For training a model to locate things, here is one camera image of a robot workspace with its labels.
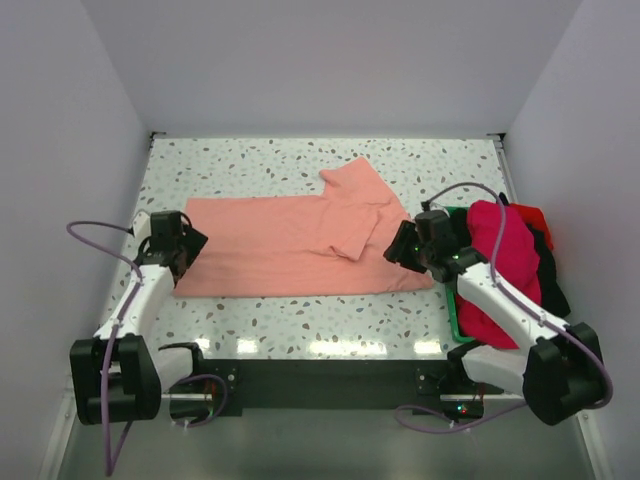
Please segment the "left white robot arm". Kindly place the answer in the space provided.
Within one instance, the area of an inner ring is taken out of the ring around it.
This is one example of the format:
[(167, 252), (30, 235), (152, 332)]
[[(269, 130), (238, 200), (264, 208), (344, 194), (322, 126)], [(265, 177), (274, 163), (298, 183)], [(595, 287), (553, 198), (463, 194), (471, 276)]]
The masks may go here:
[(76, 409), (84, 425), (156, 417), (173, 384), (200, 390), (207, 368), (193, 343), (153, 353), (147, 341), (161, 307), (208, 241), (180, 211), (140, 212), (127, 233), (138, 244), (131, 278), (114, 313), (89, 339), (70, 349)]

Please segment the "salmon pink t shirt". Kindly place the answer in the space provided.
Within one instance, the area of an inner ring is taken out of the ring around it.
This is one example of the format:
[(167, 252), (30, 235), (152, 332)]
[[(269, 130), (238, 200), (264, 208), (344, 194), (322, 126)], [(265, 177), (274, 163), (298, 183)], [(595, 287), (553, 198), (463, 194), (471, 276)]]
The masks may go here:
[(429, 289), (432, 279), (383, 253), (408, 217), (363, 157), (321, 171), (320, 195), (191, 198), (208, 241), (177, 297), (369, 295)]

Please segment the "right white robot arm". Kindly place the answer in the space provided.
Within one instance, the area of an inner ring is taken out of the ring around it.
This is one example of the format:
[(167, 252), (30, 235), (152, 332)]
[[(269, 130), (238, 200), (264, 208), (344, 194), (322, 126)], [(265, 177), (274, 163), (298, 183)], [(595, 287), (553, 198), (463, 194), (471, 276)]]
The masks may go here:
[(500, 350), (482, 342), (450, 353), (445, 379), (452, 390), (495, 386), (520, 396), (549, 426), (611, 401), (613, 384), (597, 333), (544, 310), (497, 271), (494, 259), (461, 247), (445, 212), (424, 211), (402, 221), (384, 257), (453, 288), (516, 344), (514, 350)]

